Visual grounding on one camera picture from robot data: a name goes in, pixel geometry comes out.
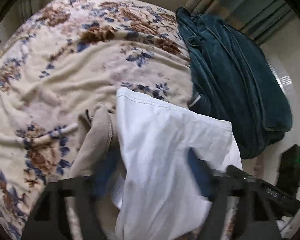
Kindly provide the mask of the white t-shirt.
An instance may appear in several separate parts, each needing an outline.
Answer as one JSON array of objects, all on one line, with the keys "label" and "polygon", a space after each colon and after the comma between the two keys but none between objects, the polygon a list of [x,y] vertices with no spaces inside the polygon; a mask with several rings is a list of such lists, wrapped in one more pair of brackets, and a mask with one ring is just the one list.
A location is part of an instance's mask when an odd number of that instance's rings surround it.
[{"label": "white t-shirt", "polygon": [[241,167],[231,123],[118,89],[117,132],[126,168],[115,233],[120,239],[175,239],[210,209],[187,162],[189,148],[212,168]]}]

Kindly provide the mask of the white headboard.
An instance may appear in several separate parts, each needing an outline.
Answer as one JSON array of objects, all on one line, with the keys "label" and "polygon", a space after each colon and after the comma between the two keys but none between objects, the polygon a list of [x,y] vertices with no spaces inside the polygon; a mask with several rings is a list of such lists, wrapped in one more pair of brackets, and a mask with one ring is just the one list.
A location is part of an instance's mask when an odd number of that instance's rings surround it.
[{"label": "white headboard", "polygon": [[268,152],[281,154],[293,145],[300,146],[300,100],[293,85],[293,81],[280,59],[275,54],[269,54],[266,58],[277,83],[289,102],[293,117],[292,129],[285,134],[281,141],[266,148]]}]

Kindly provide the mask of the right teal curtain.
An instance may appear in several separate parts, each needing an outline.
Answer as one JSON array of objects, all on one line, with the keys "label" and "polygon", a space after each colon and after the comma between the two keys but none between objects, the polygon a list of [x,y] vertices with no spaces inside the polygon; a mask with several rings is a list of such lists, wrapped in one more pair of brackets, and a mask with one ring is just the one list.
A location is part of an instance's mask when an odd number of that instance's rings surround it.
[{"label": "right teal curtain", "polygon": [[185,8],[222,18],[258,45],[295,17],[284,0],[188,0]]}]

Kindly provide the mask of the beige folded garment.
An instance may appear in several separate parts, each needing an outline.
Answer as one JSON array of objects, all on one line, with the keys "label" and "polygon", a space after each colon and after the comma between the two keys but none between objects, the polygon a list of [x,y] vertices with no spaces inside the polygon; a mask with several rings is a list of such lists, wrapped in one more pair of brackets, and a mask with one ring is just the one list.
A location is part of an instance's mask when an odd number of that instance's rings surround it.
[{"label": "beige folded garment", "polygon": [[78,154],[71,165],[69,177],[88,174],[104,159],[111,148],[119,147],[116,114],[98,103],[92,113],[85,110],[78,116]]}]

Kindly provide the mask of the floral bed cover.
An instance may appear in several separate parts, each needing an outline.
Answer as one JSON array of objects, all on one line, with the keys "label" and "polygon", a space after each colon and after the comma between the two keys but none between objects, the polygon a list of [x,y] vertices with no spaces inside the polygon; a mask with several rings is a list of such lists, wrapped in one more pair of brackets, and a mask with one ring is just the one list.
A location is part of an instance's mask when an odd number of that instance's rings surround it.
[{"label": "floral bed cover", "polygon": [[192,93],[175,14],[138,0],[54,0],[0,53],[0,225],[20,239],[50,176],[69,175],[78,116],[127,87],[180,107]]}]

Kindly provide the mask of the dark teal blanket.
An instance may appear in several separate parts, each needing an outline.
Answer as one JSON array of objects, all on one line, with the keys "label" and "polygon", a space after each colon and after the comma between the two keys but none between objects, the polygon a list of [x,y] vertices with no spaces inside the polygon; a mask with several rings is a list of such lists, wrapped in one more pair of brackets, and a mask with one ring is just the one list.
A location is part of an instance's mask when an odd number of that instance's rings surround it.
[{"label": "dark teal blanket", "polygon": [[189,109],[229,121],[242,159],[282,140],[292,111],[259,46],[216,16],[179,8],[175,17],[190,56]]}]

